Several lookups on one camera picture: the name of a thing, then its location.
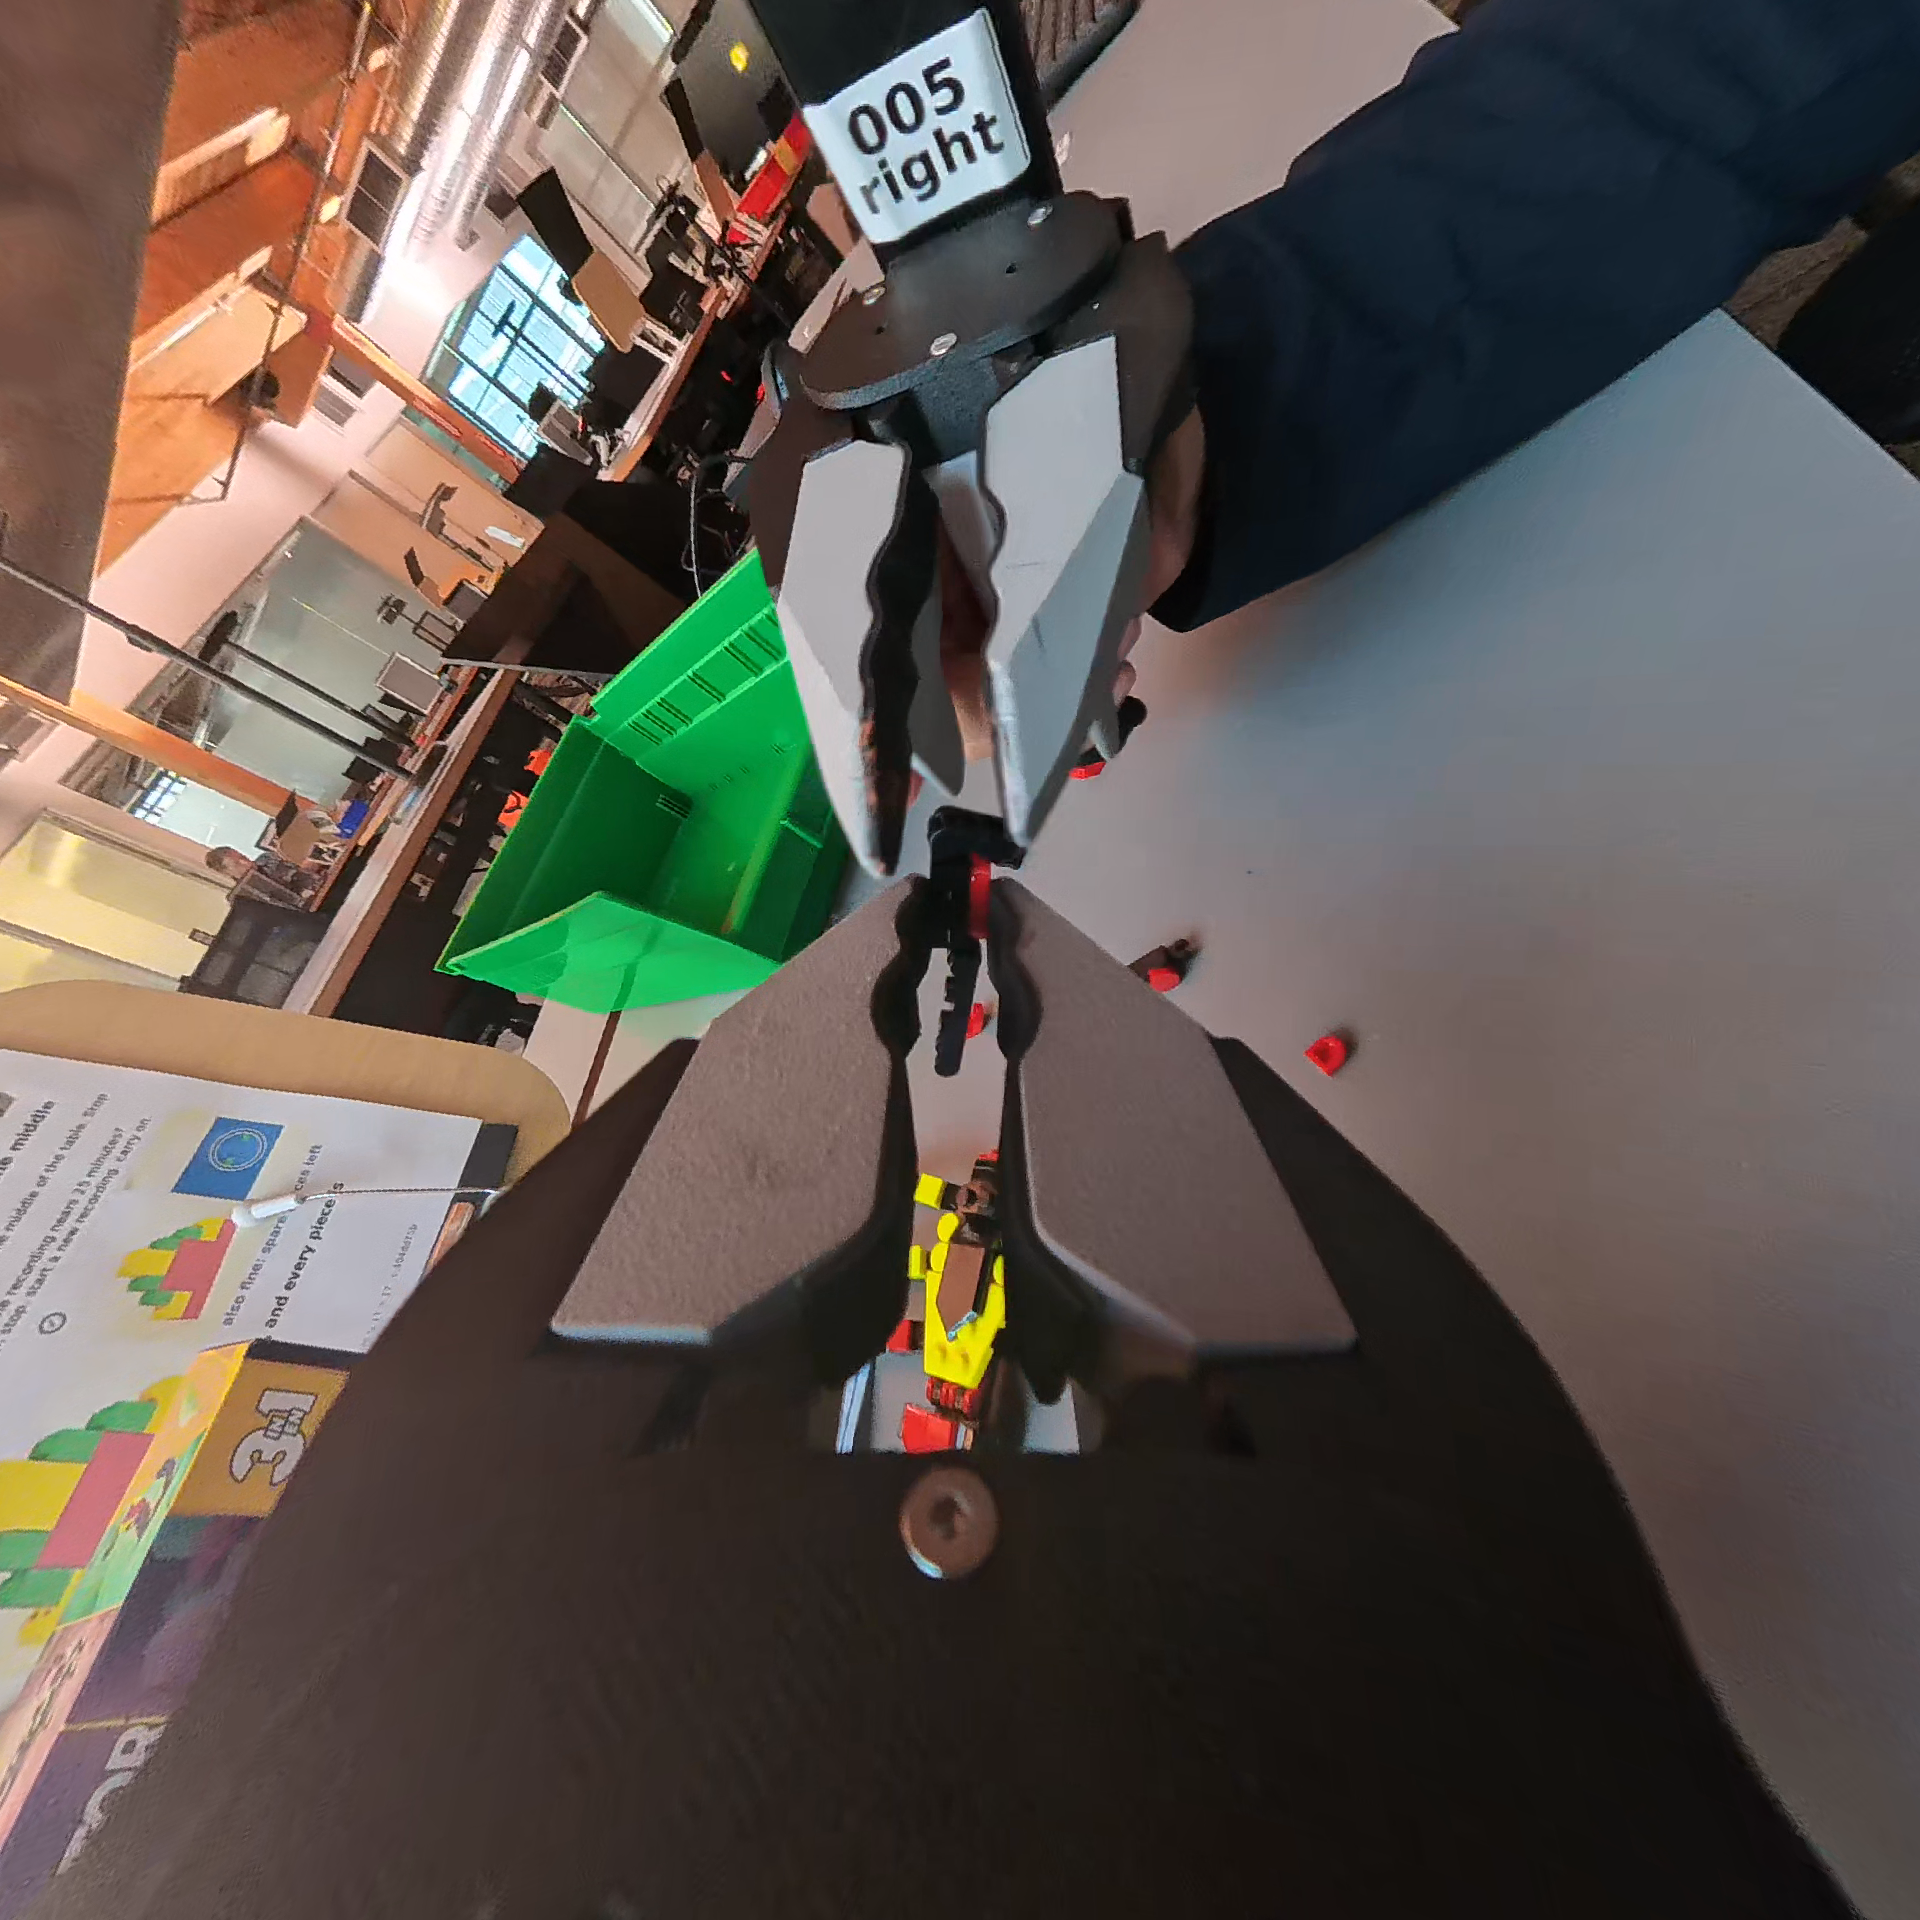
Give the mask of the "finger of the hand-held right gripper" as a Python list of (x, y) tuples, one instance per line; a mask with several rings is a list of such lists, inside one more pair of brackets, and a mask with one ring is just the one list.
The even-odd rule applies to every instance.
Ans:
[(896, 874), (914, 777), (924, 607), (916, 474), (901, 446), (846, 440), (801, 470), (778, 617), (824, 789), (857, 864)]
[(1149, 557), (1123, 458), (1115, 338), (1042, 359), (988, 411), (978, 479), (1000, 515), (982, 655), (1000, 813), (1034, 847), (1089, 750), (1121, 746), (1121, 641)]

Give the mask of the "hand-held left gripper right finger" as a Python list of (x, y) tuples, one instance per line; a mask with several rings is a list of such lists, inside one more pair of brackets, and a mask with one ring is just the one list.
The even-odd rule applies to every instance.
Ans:
[(1214, 1037), (1018, 880), (986, 913), (1001, 1355), (1078, 1445), (1253, 1445), (1358, 1335)]

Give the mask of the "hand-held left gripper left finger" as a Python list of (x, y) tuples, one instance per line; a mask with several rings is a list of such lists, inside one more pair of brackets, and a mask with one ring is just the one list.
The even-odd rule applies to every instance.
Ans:
[(922, 883), (896, 880), (712, 1021), (561, 1297), (573, 1344), (872, 1359), (906, 1310)]

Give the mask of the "black yellow lego spider model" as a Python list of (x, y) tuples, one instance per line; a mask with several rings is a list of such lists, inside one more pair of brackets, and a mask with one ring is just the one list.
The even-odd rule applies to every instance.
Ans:
[(922, 1358), (924, 1386), (901, 1411), (909, 1456), (972, 1450), (992, 1410), (997, 1346), (1005, 1328), (1001, 1254), (1001, 1152), (973, 1159), (965, 1181), (918, 1175), (914, 1205), (931, 1213), (931, 1239), (907, 1247), (907, 1280), (922, 1287), (886, 1341)]

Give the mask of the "small red black lego assembly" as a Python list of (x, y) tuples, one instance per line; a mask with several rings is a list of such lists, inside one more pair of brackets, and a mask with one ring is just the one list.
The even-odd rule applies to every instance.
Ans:
[(1004, 850), (1001, 817), (941, 805), (929, 817), (929, 874), (907, 901), (904, 957), (914, 982), (945, 962), (940, 1021), (931, 1059), (941, 1079), (961, 1072), (977, 1033), (977, 986), (986, 960), (997, 865), (1018, 864)]

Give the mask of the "person's right forearm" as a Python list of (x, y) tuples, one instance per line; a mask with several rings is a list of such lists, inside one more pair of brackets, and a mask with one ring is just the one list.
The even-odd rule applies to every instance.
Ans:
[(1909, 1), (1496, 1), (1172, 253), (1200, 469), (1176, 633), (1499, 461), (1918, 142)]

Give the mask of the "lego set box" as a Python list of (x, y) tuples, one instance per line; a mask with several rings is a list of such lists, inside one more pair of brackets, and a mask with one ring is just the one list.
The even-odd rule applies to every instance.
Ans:
[(66, 1495), (49, 1527), (4, 1466), (4, 1609), (33, 1666), (4, 1686), (2, 1915), (25, 1915), (153, 1755), (256, 1536), (345, 1389), (353, 1355), (259, 1338), (37, 1442)]

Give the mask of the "person's right hand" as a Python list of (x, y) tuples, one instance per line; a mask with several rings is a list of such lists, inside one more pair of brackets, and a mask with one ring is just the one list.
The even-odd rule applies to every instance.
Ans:
[(1185, 573), (1194, 551), (1206, 477), (1205, 419), (1194, 403), (1172, 426), (1146, 474), (1147, 559), (1134, 617), (1121, 638), (1121, 662), (1114, 696), (1134, 694), (1136, 667), (1131, 653), (1141, 640), (1146, 614)]

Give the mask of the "black flat panel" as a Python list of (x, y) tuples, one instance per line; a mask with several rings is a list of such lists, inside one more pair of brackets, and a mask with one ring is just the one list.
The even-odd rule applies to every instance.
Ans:
[(603, 683), (691, 606), (691, 570), (673, 555), (648, 549), (635, 562), (561, 515), (472, 602), (442, 657)]

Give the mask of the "green storage bin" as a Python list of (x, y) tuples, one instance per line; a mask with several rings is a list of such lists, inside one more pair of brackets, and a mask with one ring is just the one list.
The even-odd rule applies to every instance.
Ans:
[(748, 992), (848, 861), (749, 549), (568, 727), (438, 970), (590, 1014)]

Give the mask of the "wooden board with printed sheet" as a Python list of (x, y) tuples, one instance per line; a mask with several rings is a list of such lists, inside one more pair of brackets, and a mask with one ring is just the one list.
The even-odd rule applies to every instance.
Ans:
[(462, 1205), (565, 1137), (523, 1058), (194, 993), (4, 993), (2, 1440), (254, 1338), (366, 1353)]

